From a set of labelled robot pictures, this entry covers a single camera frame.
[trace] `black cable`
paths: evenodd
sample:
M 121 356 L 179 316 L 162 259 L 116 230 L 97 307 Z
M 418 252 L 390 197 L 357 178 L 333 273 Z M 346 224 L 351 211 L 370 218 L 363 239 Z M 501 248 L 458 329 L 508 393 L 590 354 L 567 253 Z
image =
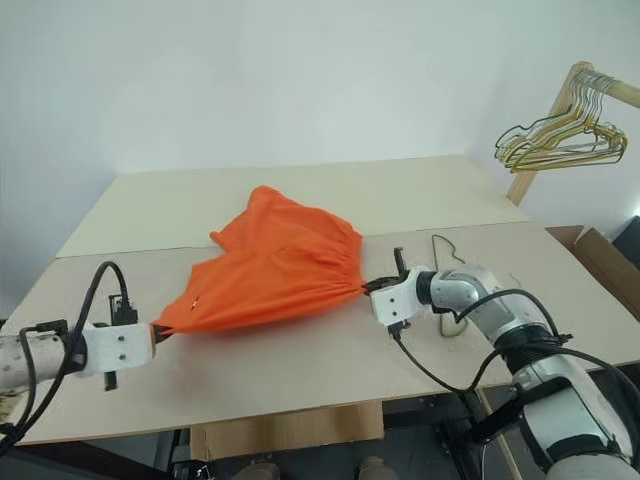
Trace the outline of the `black cable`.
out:
M 112 261 L 107 261 L 100 264 L 100 266 L 96 270 L 96 273 L 93 276 L 93 279 L 91 280 L 91 284 L 89 285 L 89 288 L 87 289 L 87 293 L 82 303 L 82 308 L 80 309 L 80 314 L 78 315 L 78 321 L 76 322 L 73 332 L 71 333 L 67 350 L 65 351 L 65 355 L 62 359 L 62 363 L 60 364 L 60 368 L 58 368 L 58 372 L 56 373 L 56 376 L 53 379 L 53 383 L 49 387 L 49 390 L 47 391 L 44 398 L 42 399 L 42 402 L 40 402 L 40 405 L 38 405 L 38 408 L 36 409 L 36 411 L 33 413 L 33 415 L 31 415 L 31 417 L 29 417 L 28 420 L 24 422 L 24 425 L 22 425 L 20 429 L 16 428 L 14 432 L 12 432 L 9 435 L 6 435 L 2 440 L 0 440 L 0 457 L 3 457 L 4 455 L 6 455 L 6 453 L 17 442 L 22 440 L 22 438 L 33 426 L 33 424 L 37 422 L 38 419 L 42 416 L 44 411 L 47 409 L 47 407 L 53 400 L 53 397 L 58 392 L 58 389 L 62 384 L 62 380 L 64 379 L 64 376 L 68 371 L 71 362 L 73 361 L 73 356 L 75 355 L 76 349 L 78 348 L 80 339 L 82 338 L 82 330 L 84 329 L 84 325 L 87 322 L 87 318 L 89 316 L 89 310 L 91 309 L 93 298 L 95 297 L 96 291 L 98 290 L 98 285 L 100 284 L 100 280 L 102 279 L 104 272 L 108 268 L 111 268 L 116 274 L 116 277 L 118 278 L 123 305 L 129 303 L 127 286 L 124 281 L 124 275 L 122 274 L 120 267 L 118 267 L 118 265 L 116 265 Z M 34 370 L 34 375 L 31 376 L 31 378 L 29 379 L 30 385 L 32 383 L 32 379 L 33 379 L 33 383 L 35 383 L 35 370 Z
M 35 327 L 27 327 L 21 329 L 18 334 L 20 345 L 22 346 L 22 353 L 24 354 L 25 361 L 27 362 L 27 371 L 29 375 L 27 405 L 24 407 L 24 411 L 15 425 L 5 423 L 1 426 L 2 433 L 5 435 L 11 435 L 24 427 L 29 415 L 31 415 L 31 410 L 33 410 L 33 405 L 36 401 L 36 367 L 33 362 L 33 355 L 31 354 L 31 348 L 29 347 L 29 342 L 27 340 L 27 332 L 33 332 L 35 330 Z
M 457 393 L 458 395 L 464 395 L 464 394 L 473 392 L 478 387 L 478 383 L 480 383 L 480 379 L 484 375 L 484 371 L 487 369 L 489 364 L 493 361 L 494 358 L 496 358 L 498 355 L 500 355 L 500 352 L 498 352 L 497 350 L 494 350 L 489 355 L 487 355 L 487 357 L 482 361 L 482 364 L 480 365 L 480 368 L 478 369 L 478 373 L 476 374 L 476 376 L 473 379 L 473 381 L 471 382 L 471 384 L 467 388 L 458 388 L 458 387 L 454 387 L 452 385 L 449 385 L 447 382 L 445 382 L 444 380 L 441 380 L 436 375 L 434 375 L 429 370 L 427 370 L 418 360 L 416 360 L 416 358 L 411 354 L 411 352 L 409 352 L 409 350 L 407 350 L 407 347 L 405 347 L 404 343 L 402 343 L 402 340 L 400 339 L 399 335 L 398 336 L 394 336 L 393 339 L 396 341 L 396 343 L 398 344 L 400 349 L 404 352 L 404 354 L 407 357 L 409 357 L 409 360 L 411 360 L 413 362 L 413 364 L 416 367 L 418 367 L 420 369 L 420 371 L 422 371 L 422 373 L 424 373 L 427 377 L 429 377 L 431 380 L 436 382 L 441 387 L 443 387 L 443 388 L 445 388 L 445 389 L 447 389 L 447 390 L 449 390 L 449 391 L 451 391 L 453 393 Z
M 591 362 L 595 365 L 598 365 L 599 367 L 604 369 L 606 372 L 608 372 L 610 375 L 612 375 L 614 378 L 617 378 L 618 380 L 620 380 L 622 384 L 625 387 L 627 387 L 627 391 L 631 392 L 631 394 L 636 399 L 636 403 L 634 405 L 631 405 L 631 407 L 635 408 L 636 411 L 638 410 L 638 407 L 640 406 L 640 390 L 638 390 L 638 387 L 636 386 L 636 384 L 633 383 L 633 381 L 629 377 L 627 377 L 622 372 L 622 370 L 614 367 L 610 363 L 607 363 L 604 360 L 600 360 L 599 358 L 594 357 L 593 355 L 589 355 L 588 353 L 583 353 L 579 350 L 558 347 L 555 345 L 534 343 L 534 344 L 528 344 L 524 348 L 527 348 L 529 350 L 538 350 L 541 352 L 556 353 L 560 355 L 571 355 L 577 358 L 581 358 L 582 360 Z M 515 350 L 515 349 L 516 347 L 508 347 L 508 348 L 501 348 L 499 349 L 499 351 L 503 353 L 503 352 L 506 352 L 509 350 Z M 631 466 L 635 470 L 638 470 L 638 467 L 640 467 L 640 441 L 638 441 L 638 439 L 636 439 L 635 445 L 633 447 L 633 456 L 631 459 Z
M 181 432 L 182 430 L 174 430 L 173 436 L 171 437 L 171 447 L 169 448 L 169 458 L 167 459 L 167 473 L 172 477 L 173 477 L 173 469 L 175 465 L 173 462 L 173 454 L 176 451 L 176 447 L 178 446 L 178 443 L 180 443 Z
M 542 302 L 538 300 L 535 297 L 535 295 L 521 288 L 509 288 L 507 290 L 500 290 L 498 292 L 491 293 L 486 297 L 482 297 L 473 305 L 470 305 L 469 307 L 465 308 L 462 312 L 460 312 L 460 314 L 456 316 L 456 322 L 459 322 L 460 320 L 465 318 L 467 315 L 469 315 L 471 312 L 473 312 L 476 308 L 484 305 L 485 303 L 490 302 L 491 300 L 494 300 L 496 298 L 506 297 L 507 295 L 522 295 L 523 297 L 527 297 L 529 300 L 531 300 L 534 303 L 534 305 L 538 308 L 538 310 L 540 310 L 545 320 L 549 324 L 549 328 L 551 328 L 551 333 L 553 333 L 553 336 L 558 338 L 559 340 L 562 340 L 562 337 L 558 333 L 558 328 L 556 327 L 556 324 L 553 321 L 551 314 L 545 308 Z

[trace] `white wall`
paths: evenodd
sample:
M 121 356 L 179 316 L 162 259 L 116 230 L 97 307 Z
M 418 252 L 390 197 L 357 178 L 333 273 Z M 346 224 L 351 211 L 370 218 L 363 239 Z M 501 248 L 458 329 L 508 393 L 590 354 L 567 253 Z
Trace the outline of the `white wall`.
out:
M 506 190 L 497 136 L 578 60 L 640 84 L 639 23 L 636 0 L 0 0 L 0 315 L 116 172 L 467 152 Z M 640 112 L 606 113 L 627 157 L 539 177 L 540 221 L 640 209 Z

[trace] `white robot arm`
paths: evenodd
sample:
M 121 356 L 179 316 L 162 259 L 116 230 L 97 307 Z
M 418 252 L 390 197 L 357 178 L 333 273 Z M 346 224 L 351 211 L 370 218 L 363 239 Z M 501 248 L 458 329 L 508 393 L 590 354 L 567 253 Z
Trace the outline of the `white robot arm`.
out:
M 396 260 L 397 283 L 370 293 L 378 321 L 401 344 L 400 330 L 426 306 L 470 319 L 501 353 L 516 396 L 528 398 L 517 420 L 549 479 L 640 479 L 631 466 L 634 452 L 623 422 L 575 359 L 556 352 L 561 342 L 557 332 L 549 331 L 546 310 L 535 297 L 523 291 L 503 295 L 508 291 L 481 266 L 407 271 L 398 252 Z M 474 434 L 477 442 L 487 440 L 482 432 Z
M 111 325 L 87 322 L 89 310 L 105 271 L 118 279 L 120 295 L 109 296 Z M 28 386 L 26 406 L 15 424 L 0 424 L 0 457 L 19 442 L 42 416 L 66 375 L 104 373 L 105 390 L 117 388 L 116 372 L 151 361 L 156 343 L 169 335 L 162 327 L 138 323 L 129 302 L 120 268 L 111 261 L 100 264 L 87 289 L 80 314 L 69 331 L 66 320 L 25 327 L 16 336 L 0 337 L 0 392 Z M 35 404 L 36 385 L 53 381 L 42 401 Z

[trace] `orange shirt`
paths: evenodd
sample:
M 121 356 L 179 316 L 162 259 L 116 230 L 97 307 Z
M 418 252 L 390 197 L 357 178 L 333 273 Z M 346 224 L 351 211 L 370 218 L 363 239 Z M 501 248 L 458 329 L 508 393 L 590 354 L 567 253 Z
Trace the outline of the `orange shirt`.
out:
M 185 292 L 154 323 L 211 332 L 320 313 L 358 297 L 362 236 L 341 218 L 258 187 L 211 238 L 226 253 L 194 265 Z

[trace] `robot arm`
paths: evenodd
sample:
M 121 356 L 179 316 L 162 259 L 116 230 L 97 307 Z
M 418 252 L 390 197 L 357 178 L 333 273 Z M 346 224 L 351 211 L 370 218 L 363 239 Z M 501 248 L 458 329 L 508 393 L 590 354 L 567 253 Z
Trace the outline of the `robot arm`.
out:
M 404 275 L 400 270 L 403 281 L 371 293 L 374 313 L 387 327 L 402 325 L 425 306 L 460 314 L 501 290 L 495 276 L 476 265 L 444 272 L 415 267 Z M 526 348 L 531 342 L 559 345 L 529 298 L 495 298 L 467 317 L 504 352 L 519 396 L 564 382 L 554 393 L 524 404 L 519 414 L 523 437 L 549 478 L 600 478 L 593 476 L 596 471 L 606 471 L 608 478 L 640 478 L 630 465 L 633 449 L 623 422 L 585 370 L 572 357 Z
M 29 350 L 35 366 L 35 383 L 56 376 L 65 353 L 69 348 L 69 333 L 64 328 L 49 331 L 47 325 L 62 325 L 51 322 L 42 333 L 27 337 Z M 97 328 L 85 325 L 82 338 L 76 348 L 73 361 L 66 374 L 76 373 L 88 377 L 96 373 L 109 374 L 106 389 L 115 388 L 115 373 L 118 370 L 138 367 L 151 361 L 155 354 L 155 340 L 151 325 L 134 323 Z M 0 392 L 12 391 L 29 382 L 27 361 L 19 337 L 0 337 Z

